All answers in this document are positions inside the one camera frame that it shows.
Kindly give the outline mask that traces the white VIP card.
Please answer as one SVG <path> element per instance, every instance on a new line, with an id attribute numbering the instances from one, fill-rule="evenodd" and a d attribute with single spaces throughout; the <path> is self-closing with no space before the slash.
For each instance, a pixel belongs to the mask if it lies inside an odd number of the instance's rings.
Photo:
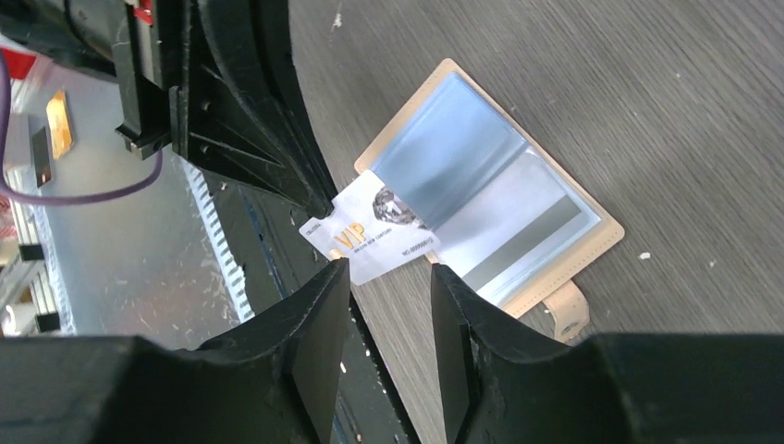
<path id="1" fill-rule="evenodd" d="M 439 240 L 372 171 L 362 172 L 332 201 L 334 211 L 313 217 L 300 235 L 328 260 L 347 258 L 355 285 L 428 254 Z"/>

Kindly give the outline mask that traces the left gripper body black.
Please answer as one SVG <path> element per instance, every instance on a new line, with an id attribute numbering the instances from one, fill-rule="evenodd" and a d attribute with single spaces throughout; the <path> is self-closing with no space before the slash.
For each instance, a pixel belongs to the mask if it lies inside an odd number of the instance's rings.
<path id="1" fill-rule="evenodd" d="M 116 131 L 145 159 L 171 142 L 183 9 L 181 1 L 4 1 L 1 32 L 63 68 L 116 83 Z"/>

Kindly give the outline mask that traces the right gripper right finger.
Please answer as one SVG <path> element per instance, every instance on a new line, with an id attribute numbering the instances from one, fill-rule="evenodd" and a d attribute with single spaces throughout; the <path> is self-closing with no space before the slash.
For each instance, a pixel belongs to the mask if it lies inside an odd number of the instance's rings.
<path id="1" fill-rule="evenodd" d="M 783 338 L 597 334 L 568 346 L 431 274 L 450 443 L 779 443 Z"/>

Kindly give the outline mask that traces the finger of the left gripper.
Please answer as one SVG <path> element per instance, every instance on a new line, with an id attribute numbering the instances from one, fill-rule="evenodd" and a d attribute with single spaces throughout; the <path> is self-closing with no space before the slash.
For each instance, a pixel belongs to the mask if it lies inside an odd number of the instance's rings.
<path id="1" fill-rule="evenodd" d="M 184 4 L 180 83 L 169 91 L 173 148 L 196 167 L 261 190 L 250 184 L 249 169 L 260 162 L 251 156 L 250 121 L 210 56 L 198 2 Z"/>
<path id="2" fill-rule="evenodd" d="M 324 218 L 337 190 L 314 137 L 293 60 L 287 1 L 200 1 L 204 37 L 252 132 L 250 184 Z"/>

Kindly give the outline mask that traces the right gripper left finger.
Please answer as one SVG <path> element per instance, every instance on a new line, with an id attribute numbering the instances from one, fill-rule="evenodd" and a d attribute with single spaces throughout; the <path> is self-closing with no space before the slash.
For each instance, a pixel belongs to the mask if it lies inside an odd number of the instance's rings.
<path id="1" fill-rule="evenodd" d="M 326 443 L 349 263 L 194 350 L 139 336 L 1 343 L 5 443 Z"/>

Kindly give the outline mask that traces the beige card holder wallet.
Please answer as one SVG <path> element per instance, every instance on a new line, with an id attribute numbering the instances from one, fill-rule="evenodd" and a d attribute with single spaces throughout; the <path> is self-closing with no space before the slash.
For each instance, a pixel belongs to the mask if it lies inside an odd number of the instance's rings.
<path id="1" fill-rule="evenodd" d="M 434 232 L 428 260 L 487 301 L 514 318 L 542 304 L 560 342 L 588 325 L 574 278 L 624 228 L 456 61 L 440 62 L 354 167 Z"/>

